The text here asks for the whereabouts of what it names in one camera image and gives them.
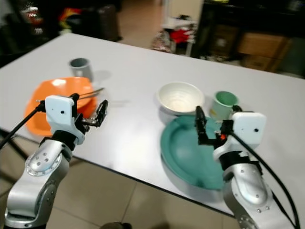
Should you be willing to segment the pale green mug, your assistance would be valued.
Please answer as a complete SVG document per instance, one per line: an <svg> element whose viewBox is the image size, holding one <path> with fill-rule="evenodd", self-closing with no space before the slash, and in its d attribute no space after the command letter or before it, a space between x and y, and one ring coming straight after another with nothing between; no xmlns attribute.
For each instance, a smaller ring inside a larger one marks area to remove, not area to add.
<svg viewBox="0 0 305 229"><path fill-rule="evenodd" d="M214 94L212 107L210 109L211 117L215 120L230 119L233 113L233 106L238 105L238 97L228 91L220 90Z"/></svg>

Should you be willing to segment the teal deep plate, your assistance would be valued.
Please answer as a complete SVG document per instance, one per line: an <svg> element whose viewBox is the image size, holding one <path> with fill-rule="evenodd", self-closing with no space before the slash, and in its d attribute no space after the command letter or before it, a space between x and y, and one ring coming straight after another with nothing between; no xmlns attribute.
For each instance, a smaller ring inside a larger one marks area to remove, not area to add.
<svg viewBox="0 0 305 229"><path fill-rule="evenodd" d="M214 159L214 147L198 144L195 116L178 116L168 122L160 147L164 164L182 181L203 189L223 188L223 170Z"/></svg>

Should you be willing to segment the white ribbed bowl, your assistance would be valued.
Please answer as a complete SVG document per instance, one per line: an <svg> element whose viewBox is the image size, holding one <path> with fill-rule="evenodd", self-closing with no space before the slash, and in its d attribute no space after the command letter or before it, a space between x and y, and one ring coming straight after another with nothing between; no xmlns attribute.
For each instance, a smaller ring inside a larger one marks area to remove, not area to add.
<svg viewBox="0 0 305 229"><path fill-rule="evenodd" d="M205 103L203 92L186 82L166 83L156 97L163 110L173 115L194 115L196 108Z"/></svg>

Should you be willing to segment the grey cup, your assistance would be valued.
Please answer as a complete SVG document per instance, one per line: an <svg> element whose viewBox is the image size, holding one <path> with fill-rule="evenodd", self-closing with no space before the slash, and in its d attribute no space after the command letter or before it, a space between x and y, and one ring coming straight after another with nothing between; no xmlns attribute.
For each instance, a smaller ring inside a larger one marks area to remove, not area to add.
<svg viewBox="0 0 305 229"><path fill-rule="evenodd" d="M86 58L76 58L69 61L68 65L72 75L75 78L87 78L93 82L93 71L90 65L90 60Z"/></svg>

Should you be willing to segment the orange plastic bowl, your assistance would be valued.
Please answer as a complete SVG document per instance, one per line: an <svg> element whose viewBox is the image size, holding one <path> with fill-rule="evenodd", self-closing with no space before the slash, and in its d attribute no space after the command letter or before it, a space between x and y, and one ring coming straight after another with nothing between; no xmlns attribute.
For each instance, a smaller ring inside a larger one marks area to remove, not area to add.
<svg viewBox="0 0 305 229"><path fill-rule="evenodd" d="M32 97L26 104L24 116L27 116L37 105L38 100L44 100L47 96L56 94L61 96L70 96L78 93L81 96L90 96L93 86L89 79L86 78L59 78L50 79L40 83L38 88L33 92ZM78 112L83 114L84 118L90 118L98 107L96 97L80 99L78 101ZM51 136L51 127L47 123L45 113L36 113L26 124L26 128L37 136Z"/></svg>

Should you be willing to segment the brown cardboard box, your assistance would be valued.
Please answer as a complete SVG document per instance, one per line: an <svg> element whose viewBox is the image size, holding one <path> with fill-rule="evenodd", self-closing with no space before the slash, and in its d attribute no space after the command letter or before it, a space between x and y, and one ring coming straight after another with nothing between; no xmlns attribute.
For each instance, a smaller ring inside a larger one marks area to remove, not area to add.
<svg viewBox="0 0 305 229"><path fill-rule="evenodd" d="M240 54L281 59L289 44L290 39L285 36L247 32L242 37L237 50Z"/></svg>
<svg viewBox="0 0 305 229"><path fill-rule="evenodd" d="M246 68L261 70L265 72L276 72L281 59L264 57L261 55L245 55L241 60L241 65Z"/></svg>

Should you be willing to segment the black suitcase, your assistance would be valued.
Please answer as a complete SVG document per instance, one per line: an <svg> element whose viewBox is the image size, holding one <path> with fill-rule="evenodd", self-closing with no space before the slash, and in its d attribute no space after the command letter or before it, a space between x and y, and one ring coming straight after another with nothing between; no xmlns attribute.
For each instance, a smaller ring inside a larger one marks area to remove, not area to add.
<svg viewBox="0 0 305 229"><path fill-rule="evenodd" d="M83 7L80 18L75 33L112 42L119 42L122 39L118 14L113 4Z"/></svg>

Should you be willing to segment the black shelf unit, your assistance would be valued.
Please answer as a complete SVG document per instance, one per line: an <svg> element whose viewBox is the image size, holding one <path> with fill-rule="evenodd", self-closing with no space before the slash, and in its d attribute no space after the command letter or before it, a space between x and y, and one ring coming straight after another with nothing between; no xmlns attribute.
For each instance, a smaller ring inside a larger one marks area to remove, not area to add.
<svg viewBox="0 0 305 229"><path fill-rule="evenodd" d="M276 73L305 79L305 0L204 0L190 56L241 65L246 54L237 49L247 32L288 37Z"/></svg>

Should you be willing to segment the red yellow toy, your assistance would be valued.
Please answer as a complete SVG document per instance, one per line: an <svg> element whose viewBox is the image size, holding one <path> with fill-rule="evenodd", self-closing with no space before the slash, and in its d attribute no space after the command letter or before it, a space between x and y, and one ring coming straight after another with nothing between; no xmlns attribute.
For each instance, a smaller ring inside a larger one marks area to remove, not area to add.
<svg viewBox="0 0 305 229"><path fill-rule="evenodd" d="M82 9L65 7L59 16L60 34L78 32Z"/></svg>

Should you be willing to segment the black robot foot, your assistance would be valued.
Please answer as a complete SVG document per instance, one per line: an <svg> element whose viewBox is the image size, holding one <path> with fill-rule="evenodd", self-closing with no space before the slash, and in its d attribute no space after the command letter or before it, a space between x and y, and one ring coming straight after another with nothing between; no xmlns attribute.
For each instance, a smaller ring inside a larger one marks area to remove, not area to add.
<svg viewBox="0 0 305 229"><path fill-rule="evenodd" d="M132 226L130 223L109 222L99 227L99 229L132 229Z"/></svg>

